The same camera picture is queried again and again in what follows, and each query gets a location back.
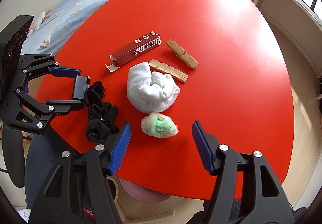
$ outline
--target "red box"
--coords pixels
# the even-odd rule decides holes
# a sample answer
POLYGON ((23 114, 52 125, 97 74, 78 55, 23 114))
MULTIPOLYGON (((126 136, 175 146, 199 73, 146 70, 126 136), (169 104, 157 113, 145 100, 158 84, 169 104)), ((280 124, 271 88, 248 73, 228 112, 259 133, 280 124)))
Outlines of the red box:
POLYGON ((139 57, 149 50, 159 46, 161 44, 160 36, 153 31, 143 35, 142 37, 132 41, 124 47, 118 49, 110 55, 110 60, 113 64, 107 66, 110 72, 117 70, 124 64, 139 57))

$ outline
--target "stuffed toy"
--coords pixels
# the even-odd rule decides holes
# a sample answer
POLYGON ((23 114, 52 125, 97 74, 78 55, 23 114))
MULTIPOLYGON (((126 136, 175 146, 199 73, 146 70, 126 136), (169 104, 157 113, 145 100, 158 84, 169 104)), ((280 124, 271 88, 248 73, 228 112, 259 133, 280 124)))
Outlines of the stuffed toy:
POLYGON ((39 29, 40 25, 42 24, 43 20, 48 19, 51 15, 46 16, 51 10, 47 12, 42 12, 37 18, 33 19, 33 22, 30 25, 30 29, 28 32, 27 37, 29 37, 31 34, 33 34, 36 30, 39 29))

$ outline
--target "speaker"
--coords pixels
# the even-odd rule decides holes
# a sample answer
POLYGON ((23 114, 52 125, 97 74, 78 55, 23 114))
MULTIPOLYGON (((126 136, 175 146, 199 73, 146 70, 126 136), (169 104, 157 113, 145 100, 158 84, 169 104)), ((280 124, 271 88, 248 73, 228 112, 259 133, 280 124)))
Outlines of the speaker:
POLYGON ((20 58, 33 16, 19 15, 0 32, 0 101, 3 101, 20 58))

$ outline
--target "pink stool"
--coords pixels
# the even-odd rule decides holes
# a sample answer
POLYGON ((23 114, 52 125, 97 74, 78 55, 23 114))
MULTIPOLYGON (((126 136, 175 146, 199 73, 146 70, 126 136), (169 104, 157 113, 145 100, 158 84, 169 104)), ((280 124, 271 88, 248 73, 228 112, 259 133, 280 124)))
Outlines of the pink stool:
POLYGON ((136 199, 140 202, 158 203, 171 197, 171 195, 146 189, 122 178, 119 178, 119 181, 125 192, 133 199, 136 199))

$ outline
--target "fuzzy scrunchie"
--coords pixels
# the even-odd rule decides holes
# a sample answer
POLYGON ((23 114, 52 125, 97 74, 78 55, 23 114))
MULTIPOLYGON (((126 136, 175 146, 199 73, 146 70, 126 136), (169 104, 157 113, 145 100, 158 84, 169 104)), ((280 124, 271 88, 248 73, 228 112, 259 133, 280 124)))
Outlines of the fuzzy scrunchie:
POLYGON ((152 112, 149 116, 141 120, 142 131, 150 136, 160 139, 176 135, 178 126, 173 123, 170 117, 161 113, 152 112))

